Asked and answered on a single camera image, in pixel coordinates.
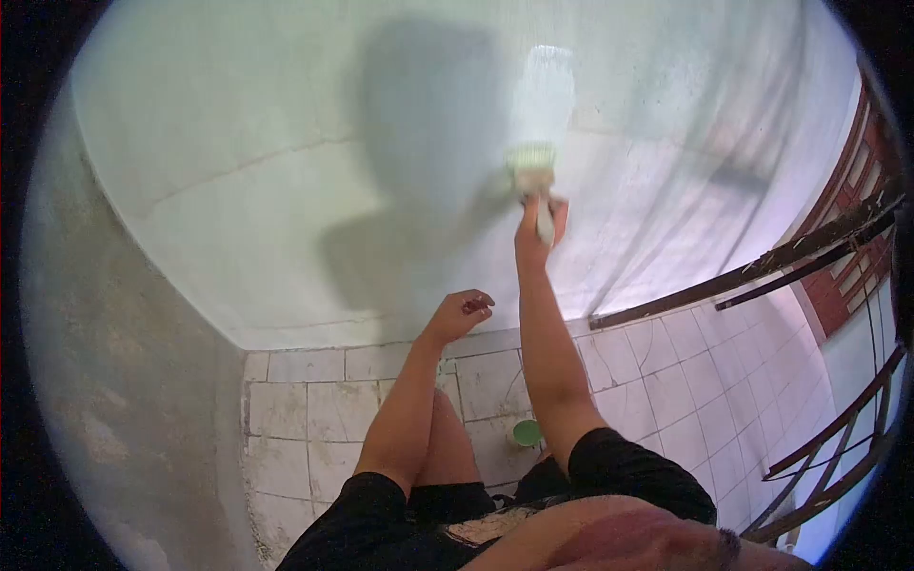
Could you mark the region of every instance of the floor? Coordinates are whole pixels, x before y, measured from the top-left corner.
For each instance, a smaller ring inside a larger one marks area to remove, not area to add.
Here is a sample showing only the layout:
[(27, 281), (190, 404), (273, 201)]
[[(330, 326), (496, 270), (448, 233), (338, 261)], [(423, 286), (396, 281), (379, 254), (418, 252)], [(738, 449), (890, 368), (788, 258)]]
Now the floor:
[[(824, 360), (789, 288), (716, 312), (705, 301), (622, 327), (569, 323), (607, 422), (689, 470), (744, 529), (786, 480), (768, 466), (834, 419)], [(517, 330), (448, 346), (437, 383), (473, 442), (490, 492), (510, 493), (538, 449), (507, 434), (531, 418)], [(249, 354), (243, 429), (249, 508), (261, 559), (275, 566), (339, 493), (407, 344)]]

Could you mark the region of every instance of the leg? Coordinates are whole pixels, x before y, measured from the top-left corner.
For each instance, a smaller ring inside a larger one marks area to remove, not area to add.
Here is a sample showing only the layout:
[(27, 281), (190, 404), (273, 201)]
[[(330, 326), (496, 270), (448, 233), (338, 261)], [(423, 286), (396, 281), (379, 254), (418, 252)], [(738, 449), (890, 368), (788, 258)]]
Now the leg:
[(431, 409), (429, 448), (413, 487), (481, 480), (470, 437), (463, 429), (451, 400), (436, 389)]

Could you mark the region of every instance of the white tile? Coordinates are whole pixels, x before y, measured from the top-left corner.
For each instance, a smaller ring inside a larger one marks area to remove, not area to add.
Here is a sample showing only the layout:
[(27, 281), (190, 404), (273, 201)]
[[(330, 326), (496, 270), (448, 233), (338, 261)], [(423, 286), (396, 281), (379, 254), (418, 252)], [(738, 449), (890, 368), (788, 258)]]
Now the white tile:
[(714, 477), (711, 475), (711, 464), (708, 460), (705, 460), (697, 467), (690, 470), (695, 479), (698, 480), (698, 483), (701, 484), (701, 487), (705, 489), (707, 495), (711, 496), (711, 501), (714, 502), (717, 498), (717, 495), (714, 492)]
[(739, 360), (736, 345), (732, 340), (725, 341), (717, 347), (711, 348), (711, 357), (720, 375), (720, 382), (724, 388), (731, 388), (736, 383), (746, 378), (746, 369)]
[(717, 503), (717, 527), (736, 531), (749, 519), (749, 491), (741, 481)]
[(665, 456), (686, 470), (692, 470), (707, 460), (705, 437), (698, 415), (691, 414), (660, 431)]
[(244, 381), (246, 383), (266, 382), (269, 364), (269, 353), (248, 353), (244, 358)]
[(638, 444), (641, 444), (651, 452), (656, 452), (657, 454), (664, 456), (664, 445), (660, 441), (659, 432), (655, 432), (651, 436), (647, 436), (638, 440)]
[(705, 338), (701, 336), (701, 330), (698, 329), (698, 323), (691, 310), (665, 315), (661, 321), (664, 322), (680, 361), (694, 357), (707, 349)]
[(761, 479), (765, 476), (765, 463), (759, 462), (746, 474), (746, 488), (749, 492), (749, 507), (755, 514), (771, 504), (771, 486), (766, 485)]
[(593, 400), (607, 424), (632, 442), (657, 430), (644, 381), (633, 381), (602, 391), (595, 394)]
[(267, 559), (268, 565), (276, 566), (314, 521), (311, 502), (260, 492), (252, 492), (249, 498), (251, 525), (260, 539), (260, 556)]
[(371, 345), (345, 350), (345, 378), (347, 381), (380, 380), (397, 378), (412, 345), (392, 343)]
[(763, 324), (758, 324), (749, 330), (755, 339), (755, 346), (759, 348), (762, 361), (768, 361), (777, 352), (778, 346), (774, 343), (768, 329)]
[(742, 363), (746, 373), (751, 373), (761, 366), (761, 353), (759, 352), (755, 336), (751, 331), (744, 331), (734, 337), (733, 345), (737, 349), (739, 361)]
[(679, 361), (664, 323), (659, 319), (626, 325), (624, 330), (642, 375), (649, 375)]
[(256, 492), (311, 498), (307, 442), (248, 437), (244, 452), (245, 475)]
[[(397, 379), (383, 379), (377, 381), (380, 400), (383, 403), (388, 397), (390, 389), (394, 386)], [(451, 400), (451, 406), (457, 413), (457, 418), (463, 422), (463, 413), (460, 404), (460, 389), (457, 387), (457, 375), (454, 373), (440, 374), (435, 377), (435, 386), (438, 387)]]
[(448, 344), (442, 355), (448, 359), (455, 359), (519, 348), (520, 330), (515, 328), (467, 335)]
[(345, 353), (342, 349), (283, 351), (270, 355), (271, 383), (342, 381)]
[(250, 433), (307, 439), (307, 385), (250, 385)]
[(710, 463), (711, 474), (714, 475), (714, 489), (717, 491), (717, 499), (720, 500), (746, 476), (739, 442), (733, 439), (725, 444), (722, 449), (711, 455)]
[(749, 373), (749, 387), (752, 389), (752, 396), (755, 397), (755, 405), (759, 410), (764, 410), (774, 402), (774, 391), (765, 367), (759, 367)]
[(698, 410), (698, 420), (705, 434), (707, 453), (714, 454), (737, 436), (730, 405), (723, 395)]
[(784, 426), (781, 424), (781, 413), (778, 412), (778, 403), (772, 402), (768, 408), (759, 414), (761, 423), (761, 432), (765, 435), (765, 446), (768, 451), (774, 449), (774, 445), (784, 435)]
[(466, 420), (530, 410), (517, 350), (457, 359), (457, 383)]
[(522, 448), (510, 439), (514, 425), (530, 415), (488, 418), (466, 423), (473, 456), (487, 486), (520, 480), (539, 456), (537, 448)]
[(506, 496), (514, 497), (515, 494), (517, 493), (517, 482), (512, 481), (507, 484), (502, 484), (500, 486), (490, 486), (490, 487), (486, 488), (485, 491), (490, 496), (494, 496), (496, 494), (501, 493)]
[(739, 449), (743, 455), (743, 468), (748, 473), (768, 454), (768, 446), (765, 444), (765, 436), (761, 432), (759, 420), (757, 418), (753, 420), (745, 430), (739, 433), (737, 440), (739, 440)]
[(692, 400), (686, 375), (679, 364), (647, 375), (644, 378), (644, 388), (651, 400), (658, 428), (666, 428), (695, 412), (695, 401)]
[(335, 500), (345, 481), (352, 477), (361, 452), (361, 443), (309, 442), (312, 499), (318, 502)]
[(311, 502), (312, 507), (314, 508), (314, 520), (317, 521), (317, 518), (324, 515), (330, 506), (333, 505), (330, 502)]
[(308, 439), (361, 442), (377, 414), (374, 381), (308, 385)]
[(622, 329), (610, 329), (577, 340), (590, 387), (599, 391), (641, 378), (632, 346)]
[(759, 417), (759, 410), (755, 407), (755, 397), (749, 388), (749, 380), (743, 379), (726, 393), (733, 414), (733, 424), (737, 432), (747, 427), (750, 422)]
[(683, 367), (685, 380), (688, 382), (696, 407), (703, 407), (724, 394), (724, 385), (720, 382), (717, 367), (714, 366), (714, 360), (708, 351), (686, 359), (680, 365)]

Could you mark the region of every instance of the white wall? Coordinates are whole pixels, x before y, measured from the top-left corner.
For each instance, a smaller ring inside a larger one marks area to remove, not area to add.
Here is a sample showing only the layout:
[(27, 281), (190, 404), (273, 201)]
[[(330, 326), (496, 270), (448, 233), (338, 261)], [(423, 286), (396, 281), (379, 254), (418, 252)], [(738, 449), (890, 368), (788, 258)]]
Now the white wall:
[(73, 94), (125, 226), (239, 346), (408, 339), (470, 287), (502, 329), (505, 117), (529, 49), (575, 58), (550, 262), (574, 319), (768, 249), (817, 192), (856, 67), (812, 1), (122, 0)]

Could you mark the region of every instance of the concrete wall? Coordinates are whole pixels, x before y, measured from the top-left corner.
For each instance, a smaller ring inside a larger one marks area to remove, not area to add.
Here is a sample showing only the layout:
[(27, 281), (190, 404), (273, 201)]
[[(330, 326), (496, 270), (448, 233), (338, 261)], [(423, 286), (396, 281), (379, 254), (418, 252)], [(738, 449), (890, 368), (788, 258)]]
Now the concrete wall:
[(69, 86), (23, 227), (24, 334), (51, 442), (131, 569), (253, 569), (242, 352), (149, 263), (95, 178)]
[(856, 77), (819, 0), (135, 0), (80, 53), (104, 191), (245, 349), (411, 338), (441, 296), (517, 326), (502, 177), (536, 45), (574, 54), (550, 262), (566, 319), (681, 290), (781, 237)]

